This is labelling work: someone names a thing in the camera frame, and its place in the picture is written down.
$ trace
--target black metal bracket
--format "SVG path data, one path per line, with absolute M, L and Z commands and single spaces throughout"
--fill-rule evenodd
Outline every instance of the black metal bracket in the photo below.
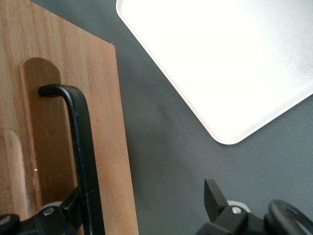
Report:
M 0 216 L 0 235 L 76 235 L 82 224 L 78 189 L 60 206 L 48 206 L 20 222 L 15 214 Z
M 230 206 L 213 180 L 204 182 L 204 205 L 211 222 L 197 235 L 306 235 L 299 224 L 313 234 L 313 222 L 289 203 L 272 201 L 269 213 L 260 219 L 244 208 Z

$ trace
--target white plastic tray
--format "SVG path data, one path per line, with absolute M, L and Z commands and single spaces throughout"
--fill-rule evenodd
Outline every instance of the white plastic tray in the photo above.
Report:
M 212 137 L 234 144 L 313 93 L 312 0 L 117 0 Z

